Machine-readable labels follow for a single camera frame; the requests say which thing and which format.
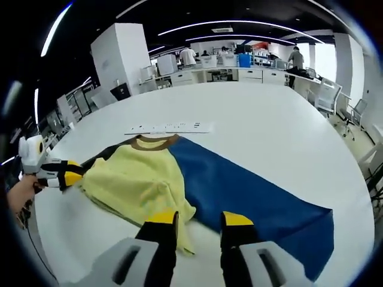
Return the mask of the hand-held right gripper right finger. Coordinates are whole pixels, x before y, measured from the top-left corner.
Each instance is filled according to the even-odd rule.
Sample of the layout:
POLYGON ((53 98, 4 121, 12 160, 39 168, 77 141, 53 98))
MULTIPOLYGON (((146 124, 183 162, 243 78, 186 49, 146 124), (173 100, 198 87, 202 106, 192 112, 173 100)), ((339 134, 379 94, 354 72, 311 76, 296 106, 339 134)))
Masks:
POLYGON ((226 286, 312 286, 301 262, 272 241, 262 241, 243 215, 221 213, 220 266, 226 286))

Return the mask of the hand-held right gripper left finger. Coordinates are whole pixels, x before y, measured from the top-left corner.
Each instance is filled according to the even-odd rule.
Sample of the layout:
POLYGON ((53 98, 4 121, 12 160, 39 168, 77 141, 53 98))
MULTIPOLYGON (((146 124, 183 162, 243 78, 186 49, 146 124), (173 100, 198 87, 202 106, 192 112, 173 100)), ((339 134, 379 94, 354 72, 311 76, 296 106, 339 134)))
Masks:
POLYGON ((160 212, 100 255, 89 274, 90 286, 169 286, 177 260, 177 211, 160 212))

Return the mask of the person's left hand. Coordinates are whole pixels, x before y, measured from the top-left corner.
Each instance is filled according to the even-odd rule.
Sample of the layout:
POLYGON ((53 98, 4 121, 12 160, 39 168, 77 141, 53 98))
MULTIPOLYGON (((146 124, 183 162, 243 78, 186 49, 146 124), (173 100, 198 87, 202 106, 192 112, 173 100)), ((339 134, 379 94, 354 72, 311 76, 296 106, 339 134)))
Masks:
POLYGON ((35 175, 24 175, 7 192, 7 202, 13 217, 16 218, 25 206, 26 202, 32 200, 37 190, 44 189, 44 186, 38 182, 35 175))

